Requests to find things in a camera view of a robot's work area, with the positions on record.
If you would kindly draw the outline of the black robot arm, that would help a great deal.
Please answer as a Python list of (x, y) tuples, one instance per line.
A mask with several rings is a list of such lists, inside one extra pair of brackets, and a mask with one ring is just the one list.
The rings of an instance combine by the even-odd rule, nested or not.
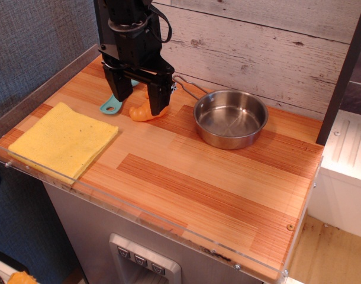
[(149, 96), (149, 113), (158, 116), (169, 105), (174, 68), (160, 54), (170, 41), (172, 29), (162, 38), (160, 20), (166, 16), (151, 1), (105, 1), (108, 28), (113, 44), (101, 44), (106, 80), (115, 98), (122, 102), (133, 93), (132, 80), (144, 83)]

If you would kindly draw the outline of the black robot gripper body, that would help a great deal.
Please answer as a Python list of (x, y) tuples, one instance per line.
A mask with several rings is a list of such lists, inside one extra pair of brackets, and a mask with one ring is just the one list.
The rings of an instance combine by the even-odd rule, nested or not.
[(161, 55), (162, 45), (171, 39), (171, 28), (166, 39), (159, 25), (113, 25), (111, 31), (115, 44), (102, 45), (106, 57), (102, 64), (123, 69), (126, 77), (147, 85), (157, 78), (172, 77), (174, 68)]

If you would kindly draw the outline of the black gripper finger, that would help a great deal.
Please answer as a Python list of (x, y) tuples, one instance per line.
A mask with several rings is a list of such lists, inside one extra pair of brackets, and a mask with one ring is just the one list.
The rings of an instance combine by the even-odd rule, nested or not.
[(176, 89), (172, 77), (157, 78), (147, 86), (150, 112), (152, 116), (159, 115), (170, 103), (170, 97)]
[(114, 68), (105, 63), (103, 70), (115, 98), (119, 102), (125, 101), (133, 93), (131, 79), (125, 76), (123, 69)]

